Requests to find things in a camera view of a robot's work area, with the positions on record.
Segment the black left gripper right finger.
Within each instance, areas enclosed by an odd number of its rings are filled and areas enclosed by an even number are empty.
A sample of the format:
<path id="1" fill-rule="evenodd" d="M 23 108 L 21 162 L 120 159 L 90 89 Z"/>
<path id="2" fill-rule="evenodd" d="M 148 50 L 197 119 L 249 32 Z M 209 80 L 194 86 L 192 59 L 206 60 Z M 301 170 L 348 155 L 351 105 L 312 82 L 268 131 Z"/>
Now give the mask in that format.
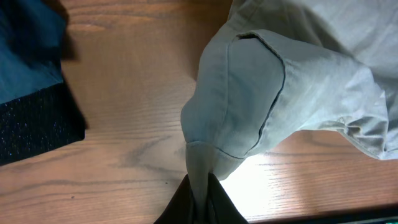
<path id="1" fill-rule="evenodd" d="M 207 215 L 211 224 L 248 224 L 212 173 L 208 176 Z"/>

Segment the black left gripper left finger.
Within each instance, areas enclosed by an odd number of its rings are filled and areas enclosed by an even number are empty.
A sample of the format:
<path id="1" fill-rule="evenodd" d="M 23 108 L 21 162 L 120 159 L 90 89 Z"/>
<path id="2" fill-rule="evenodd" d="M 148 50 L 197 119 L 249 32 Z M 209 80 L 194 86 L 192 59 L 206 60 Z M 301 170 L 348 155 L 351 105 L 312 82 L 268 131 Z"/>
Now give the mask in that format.
<path id="1" fill-rule="evenodd" d="M 194 218 L 195 200 L 188 175 L 186 175 L 154 224 L 193 224 Z"/>

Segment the khaki shorts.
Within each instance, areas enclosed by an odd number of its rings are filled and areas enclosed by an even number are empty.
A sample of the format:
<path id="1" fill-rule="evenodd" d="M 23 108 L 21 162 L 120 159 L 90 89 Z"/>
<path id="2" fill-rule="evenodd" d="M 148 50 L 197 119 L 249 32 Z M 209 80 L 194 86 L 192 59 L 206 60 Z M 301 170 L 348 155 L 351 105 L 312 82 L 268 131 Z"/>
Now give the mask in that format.
<path id="1" fill-rule="evenodd" d="M 397 158 L 396 1 L 234 1 L 181 112 L 197 210 L 208 174 L 300 130 L 329 130 Z"/>

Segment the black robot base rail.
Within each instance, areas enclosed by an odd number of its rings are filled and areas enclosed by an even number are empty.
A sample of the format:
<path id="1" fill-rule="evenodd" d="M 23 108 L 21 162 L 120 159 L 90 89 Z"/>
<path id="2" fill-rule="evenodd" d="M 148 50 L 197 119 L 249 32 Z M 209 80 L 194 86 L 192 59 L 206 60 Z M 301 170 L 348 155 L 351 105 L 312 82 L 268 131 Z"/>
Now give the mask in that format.
<path id="1" fill-rule="evenodd" d="M 326 212 L 291 218 L 255 222 L 255 224 L 395 224 L 397 204 Z"/>

